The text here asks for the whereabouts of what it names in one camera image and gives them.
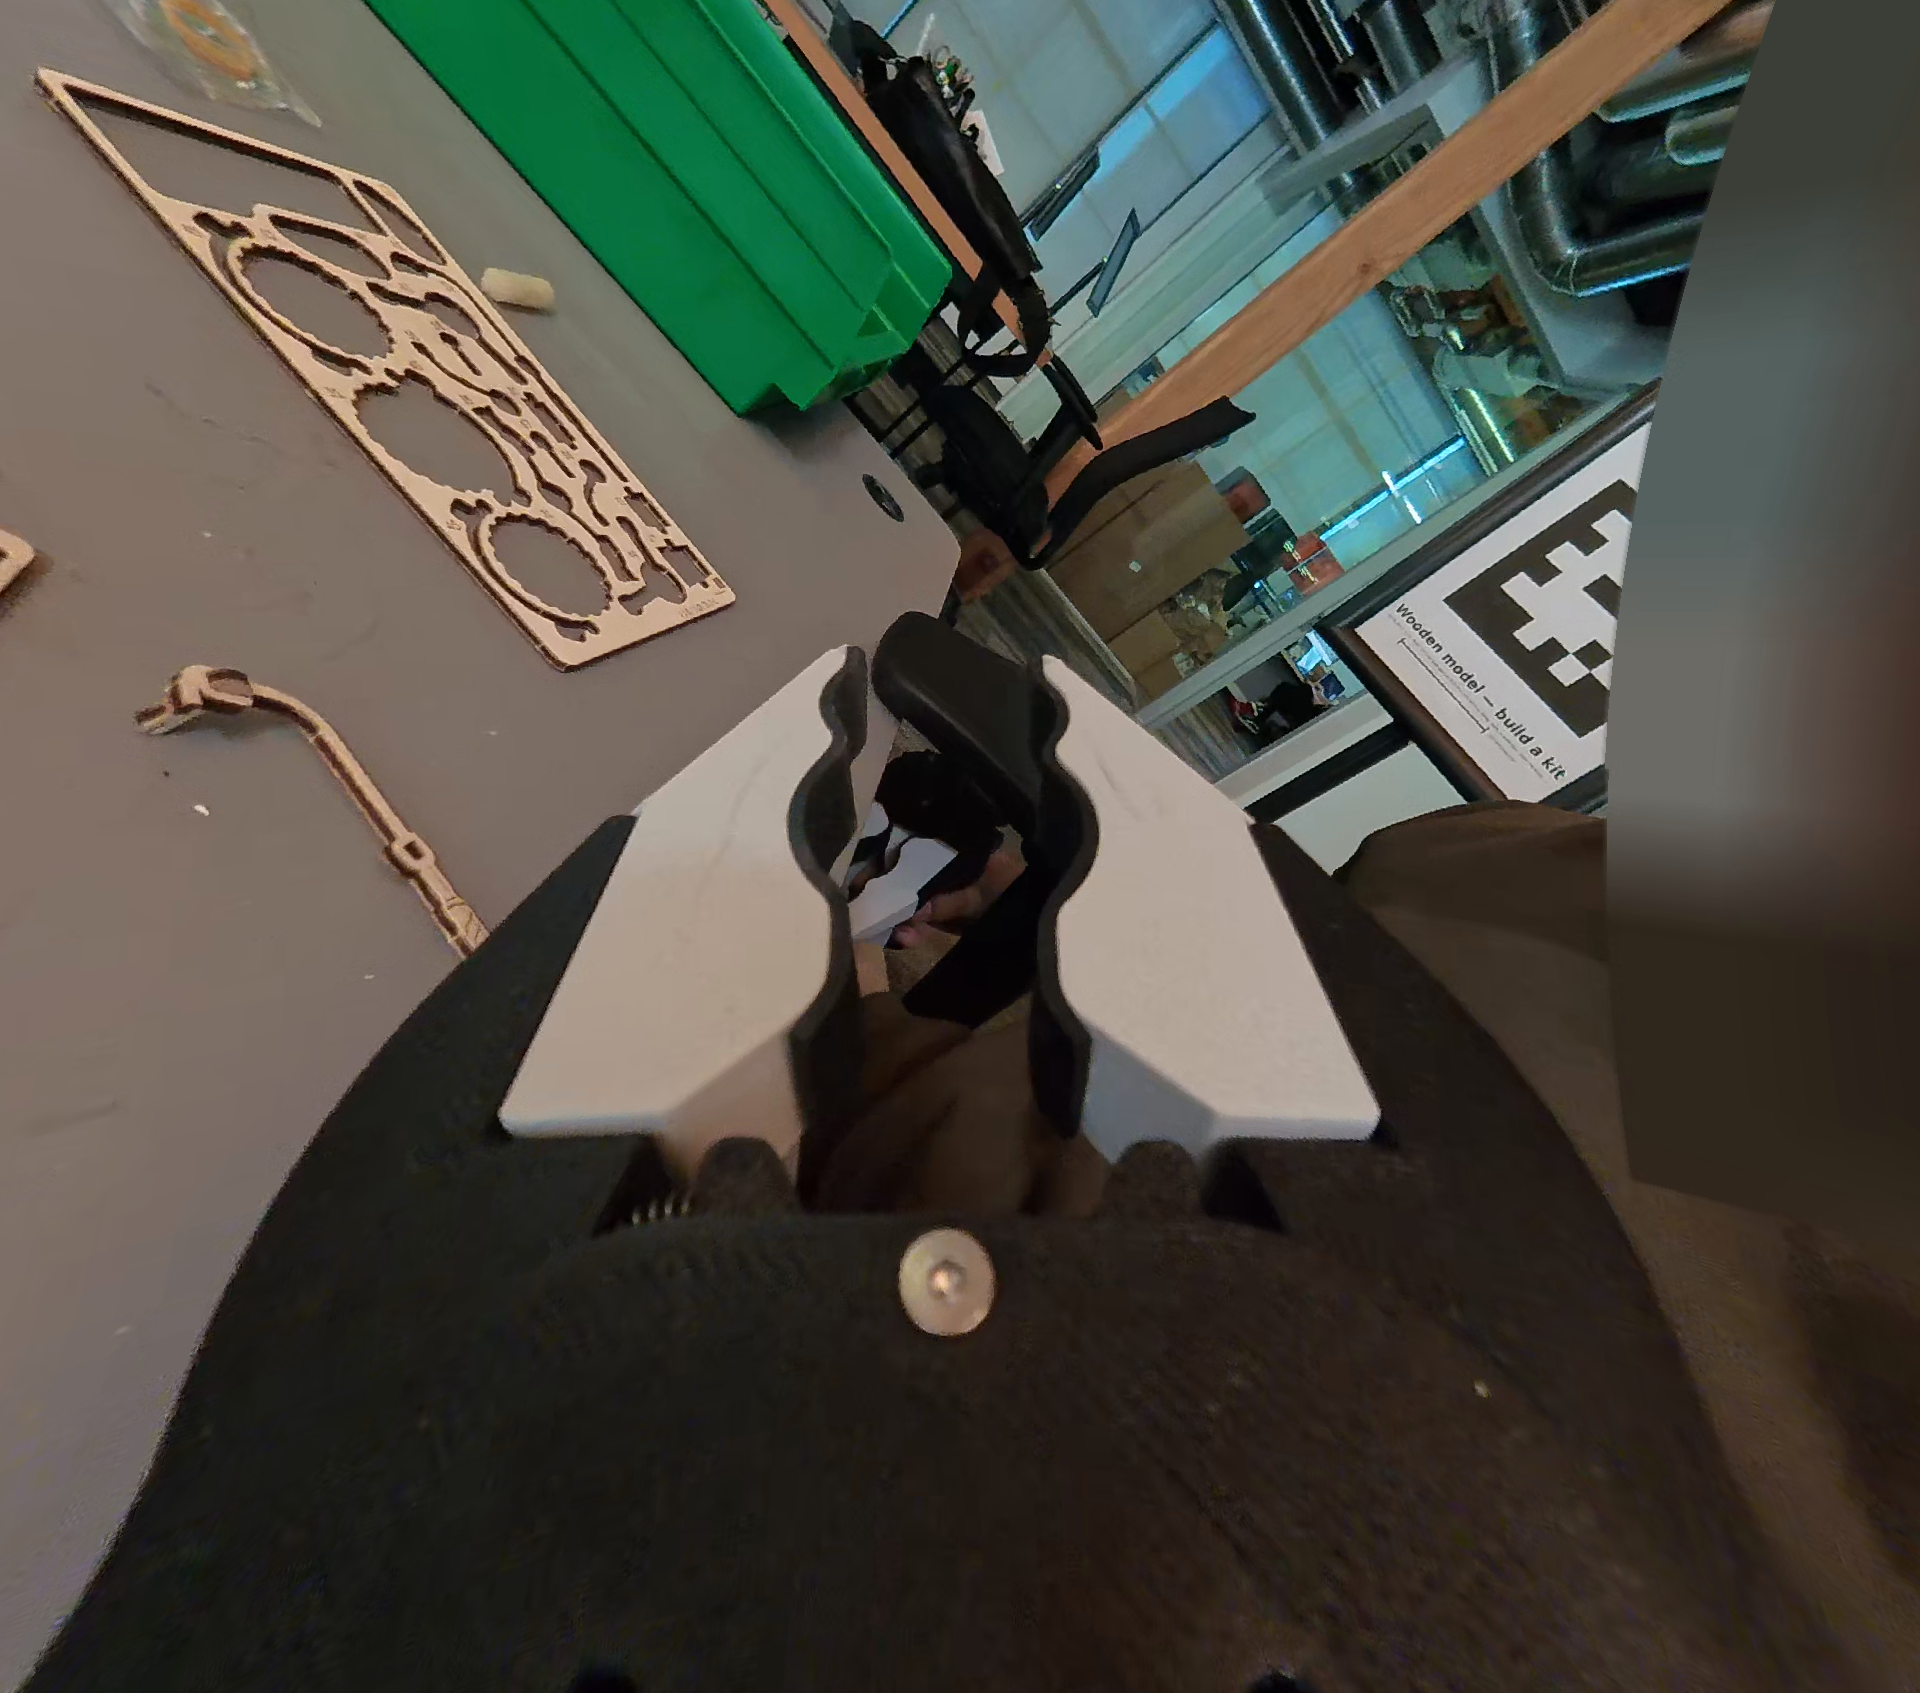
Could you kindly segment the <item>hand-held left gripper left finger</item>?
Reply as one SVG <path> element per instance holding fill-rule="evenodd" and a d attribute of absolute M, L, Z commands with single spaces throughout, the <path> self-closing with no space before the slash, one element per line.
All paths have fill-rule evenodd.
<path fill-rule="evenodd" d="M 754 1139 L 800 1173 L 855 992 L 838 871 L 868 703 L 866 652 L 835 646 L 641 802 L 501 1102 L 509 1134 L 645 1134 L 683 1181 Z"/>

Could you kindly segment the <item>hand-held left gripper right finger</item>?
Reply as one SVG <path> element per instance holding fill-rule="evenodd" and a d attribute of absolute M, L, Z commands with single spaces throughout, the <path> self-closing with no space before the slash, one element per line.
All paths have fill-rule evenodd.
<path fill-rule="evenodd" d="M 1031 1019 L 1047 1111 L 1108 1160 L 1368 1141 L 1380 1102 L 1253 820 L 1062 660 L 1036 675 L 1062 861 Z"/>

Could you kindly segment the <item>grey desk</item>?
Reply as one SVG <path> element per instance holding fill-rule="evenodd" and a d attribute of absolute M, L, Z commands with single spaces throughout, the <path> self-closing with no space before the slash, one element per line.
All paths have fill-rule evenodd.
<path fill-rule="evenodd" d="M 732 414 L 363 0 L 224 0 L 313 129 L 183 90 L 105 0 L 5 0 L 5 1690 L 128 1513 L 304 1145 L 457 966 L 300 734 L 134 714 L 183 667 L 317 707 L 489 920 L 957 552 L 853 410 Z M 724 614 L 560 672 L 36 71 L 379 176 L 699 550 Z"/>

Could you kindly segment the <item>large cardboard box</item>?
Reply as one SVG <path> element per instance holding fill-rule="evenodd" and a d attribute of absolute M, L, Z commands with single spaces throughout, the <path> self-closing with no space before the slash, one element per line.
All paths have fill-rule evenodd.
<path fill-rule="evenodd" d="M 1112 640 L 1227 562 L 1247 539 L 1208 471 L 1180 460 L 1104 496 L 1047 576 L 1096 634 Z"/>

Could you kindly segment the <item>person's brown clothing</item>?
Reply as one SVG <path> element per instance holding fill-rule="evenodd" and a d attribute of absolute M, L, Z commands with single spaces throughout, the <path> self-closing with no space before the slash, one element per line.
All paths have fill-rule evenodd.
<path fill-rule="evenodd" d="M 1606 826 L 1545 804 L 1416 816 L 1338 879 L 1549 1105 L 1650 1279 L 1765 1550 L 1848 1690 L 1918 1688 L 1916 1255 L 1628 1173 Z"/>

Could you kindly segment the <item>wooden crank part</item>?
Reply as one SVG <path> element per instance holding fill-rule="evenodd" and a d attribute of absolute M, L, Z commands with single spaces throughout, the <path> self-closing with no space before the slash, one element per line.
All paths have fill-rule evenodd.
<path fill-rule="evenodd" d="M 134 714 L 134 725 L 146 734 L 164 737 L 201 721 L 249 714 L 284 721 L 300 733 L 377 836 L 387 864 L 416 892 L 447 944 L 464 961 L 478 952 L 491 928 L 449 879 L 435 849 L 404 820 L 333 723 L 298 696 L 237 669 L 195 665 L 174 672 L 161 699 Z"/>

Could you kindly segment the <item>framed marker sign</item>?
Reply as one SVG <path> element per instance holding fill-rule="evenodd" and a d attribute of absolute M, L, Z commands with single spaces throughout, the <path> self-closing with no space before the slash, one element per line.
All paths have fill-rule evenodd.
<path fill-rule="evenodd" d="M 1606 806 L 1620 592 L 1659 397 L 1649 383 L 1582 418 L 1319 624 L 1471 802 Z"/>

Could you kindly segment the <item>black office chair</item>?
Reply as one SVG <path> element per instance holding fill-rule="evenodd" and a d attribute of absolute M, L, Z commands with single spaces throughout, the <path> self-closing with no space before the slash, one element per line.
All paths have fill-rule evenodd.
<path fill-rule="evenodd" d="M 940 439 L 940 459 L 920 480 L 947 487 L 1018 567 L 1044 571 L 1103 498 L 1220 444 L 1255 414 L 1220 397 L 1155 433 L 1104 441 L 1092 399 L 1066 360 L 1051 354 L 1038 256 L 1013 201 L 957 121 L 944 80 L 929 59 L 899 52 L 862 20 L 849 26 L 849 37 L 876 121 L 981 260 L 972 282 L 952 289 L 960 313 L 957 359 L 944 365 L 912 344 L 890 370 Z M 1017 380 L 1032 370 L 1042 373 L 1059 406 L 1044 433 L 1026 442 L 983 397 L 981 380 Z"/>

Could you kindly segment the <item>large laser-cut wooden sheet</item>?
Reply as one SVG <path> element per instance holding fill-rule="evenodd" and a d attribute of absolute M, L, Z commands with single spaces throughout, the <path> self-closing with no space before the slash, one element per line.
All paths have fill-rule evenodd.
<path fill-rule="evenodd" d="M 393 187 L 54 67 L 32 80 L 554 669 L 738 600 Z"/>

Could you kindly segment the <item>wooden ceiling beam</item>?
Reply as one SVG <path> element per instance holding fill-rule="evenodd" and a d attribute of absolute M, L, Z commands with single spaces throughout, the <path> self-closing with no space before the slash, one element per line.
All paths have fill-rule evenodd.
<path fill-rule="evenodd" d="M 1624 114 L 1628 96 L 1705 87 L 1721 69 L 1748 60 L 1765 35 L 1765 13 L 1736 0 L 1611 0 L 1553 49 L 1525 40 L 1528 0 L 1457 0 L 1477 18 L 1493 60 L 1500 47 L 1523 71 L 1434 145 L 1324 245 L 1305 255 L 1256 298 L 1120 404 L 1098 433 L 1129 441 L 1169 426 L 1215 399 L 1237 400 L 1354 300 L 1383 286 L 1430 240 L 1500 191 L 1542 248 L 1542 277 L 1554 289 L 1592 292 L 1650 278 L 1655 255 L 1686 251 L 1697 226 L 1635 233 L 1614 240 L 1572 240 L 1559 228 L 1559 158 L 1564 138 L 1594 117 Z M 948 597 L 960 606 L 1029 573 L 988 528 L 964 539 Z"/>

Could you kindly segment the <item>green plastic bin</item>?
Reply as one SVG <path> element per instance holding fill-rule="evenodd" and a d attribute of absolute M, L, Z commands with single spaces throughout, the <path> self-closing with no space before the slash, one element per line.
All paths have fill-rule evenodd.
<path fill-rule="evenodd" d="M 951 260 L 757 0 L 365 0 L 740 414 L 870 384 Z"/>

